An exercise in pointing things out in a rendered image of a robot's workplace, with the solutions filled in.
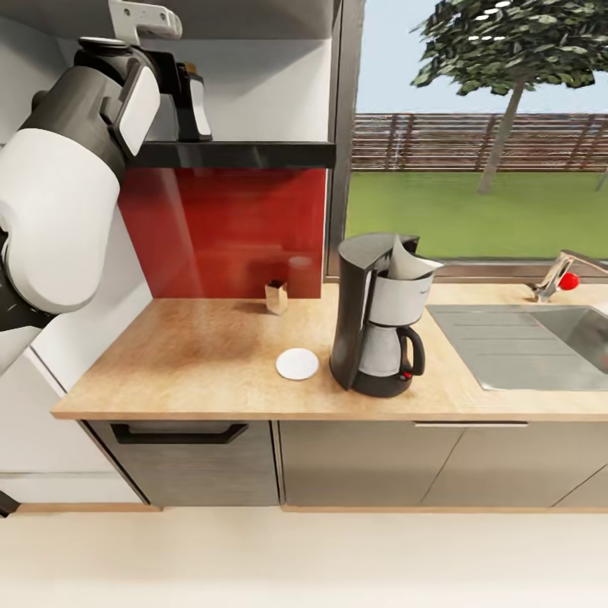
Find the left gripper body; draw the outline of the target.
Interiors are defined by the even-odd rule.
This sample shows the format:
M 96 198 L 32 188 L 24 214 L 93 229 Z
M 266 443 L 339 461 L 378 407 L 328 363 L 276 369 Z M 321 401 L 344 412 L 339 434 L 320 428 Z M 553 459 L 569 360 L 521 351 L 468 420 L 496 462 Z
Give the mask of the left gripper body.
M 181 94 L 182 87 L 176 67 L 177 60 L 173 53 L 148 51 L 139 49 L 137 46 L 133 46 L 132 49 L 142 57 L 147 63 L 145 66 L 149 66 L 150 71 L 154 73 L 161 94 Z

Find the paper coffee filter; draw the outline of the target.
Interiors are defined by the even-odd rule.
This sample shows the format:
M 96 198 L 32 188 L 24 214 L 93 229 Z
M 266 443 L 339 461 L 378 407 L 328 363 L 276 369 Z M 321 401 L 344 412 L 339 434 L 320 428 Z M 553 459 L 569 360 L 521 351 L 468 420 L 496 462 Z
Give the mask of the paper coffee filter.
M 439 262 L 428 258 L 415 258 L 411 256 L 399 240 L 395 243 L 394 253 L 392 253 L 392 262 L 390 262 L 390 270 L 388 277 L 395 279 L 414 279 L 417 275 L 421 275 L 426 270 L 439 267 Z

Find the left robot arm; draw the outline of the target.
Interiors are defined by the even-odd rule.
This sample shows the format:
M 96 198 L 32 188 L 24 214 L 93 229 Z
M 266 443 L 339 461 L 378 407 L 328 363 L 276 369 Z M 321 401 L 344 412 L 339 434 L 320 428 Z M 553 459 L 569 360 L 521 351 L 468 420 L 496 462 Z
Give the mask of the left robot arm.
M 99 292 L 114 208 L 160 109 L 188 85 L 186 62 L 141 35 L 181 35 L 164 7 L 108 0 L 116 40 L 81 48 L 0 148 L 0 376 L 58 314 Z

